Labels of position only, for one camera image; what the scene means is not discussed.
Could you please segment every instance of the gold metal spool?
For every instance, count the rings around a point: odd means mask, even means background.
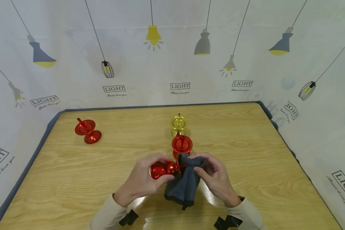
[[[170,126],[172,127],[171,134],[173,137],[185,135],[185,128],[188,126],[188,121],[185,117],[178,114],[170,120]]]

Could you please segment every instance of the backdrop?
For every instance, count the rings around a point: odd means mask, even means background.
[[[0,0],[0,206],[59,111],[257,100],[345,229],[345,0]]]

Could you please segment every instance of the gray cloth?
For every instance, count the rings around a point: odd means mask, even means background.
[[[169,181],[165,188],[165,199],[183,206],[183,210],[194,205],[195,191],[201,178],[194,173],[194,167],[203,167],[204,158],[189,159],[189,155],[181,153],[178,157],[179,165],[188,165],[181,169],[182,175],[176,173],[175,180]]]

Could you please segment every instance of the red metal spool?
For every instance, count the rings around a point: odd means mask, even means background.
[[[93,120],[87,119],[82,121],[77,119],[78,124],[75,127],[75,133],[84,137],[84,142],[87,144],[94,144],[100,140],[102,134],[100,131],[95,130],[96,123]]]
[[[190,155],[190,151],[193,148],[193,142],[188,136],[176,136],[172,140],[173,157],[178,160],[179,153],[187,153]]]
[[[167,162],[166,164],[156,162],[151,166],[151,177],[155,180],[160,178],[162,175],[174,175],[176,172],[180,173],[180,168],[187,167],[187,165],[179,165],[178,162]]]

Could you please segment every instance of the table top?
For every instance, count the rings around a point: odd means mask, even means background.
[[[153,107],[61,114],[0,229],[86,229],[127,179],[136,159],[162,152],[171,158],[170,119],[181,113],[195,152],[227,167],[231,184],[261,213],[271,230],[341,229],[264,111],[256,103]],[[100,141],[87,145],[74,132],[77,118],[93,119]],[[223,204],[201,180],[194,206],[166,201],[163,186],[129,208],[139,218],[123,229],[215,229]]]

